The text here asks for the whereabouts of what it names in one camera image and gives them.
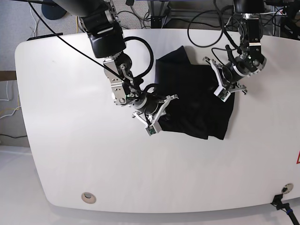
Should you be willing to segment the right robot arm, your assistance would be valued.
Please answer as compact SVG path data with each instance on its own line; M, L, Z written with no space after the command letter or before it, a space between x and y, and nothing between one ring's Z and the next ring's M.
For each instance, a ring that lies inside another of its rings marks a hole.
M109 79L114 103L134 108L133 117L145 124L150 134L171 129L167 108L177 95L161 96L158 85L140 85L154 65L154 53L147 41L140 37L125 37L114 4L110 0L57 0L55 3L79 18L87 33L97 59L104 59L103 68ZM136 40L145 45L150 55L146 70L134 76L132 60L125 54L126 42Z

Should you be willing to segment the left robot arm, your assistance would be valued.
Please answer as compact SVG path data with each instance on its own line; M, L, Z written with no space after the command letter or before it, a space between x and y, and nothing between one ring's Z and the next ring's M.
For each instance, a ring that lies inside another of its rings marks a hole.
M240 29L240 45L237 46L227 34L223 21L223 11L217 9L222 31L227 36L231 45L225 46L229 62L225 65L217 64L213 59L207 57L203 60L210 64L215 72L218 87L214 95L222 101L226 101L229 96L237 91L247 93L247 88L239 84L239 80L244 77L257 74L265 67L267 59L262 54L261 38L263 37L263 27L260 15L265 12L263 0L235 0L233 2L234 12L241 14L242 18L238 21Z

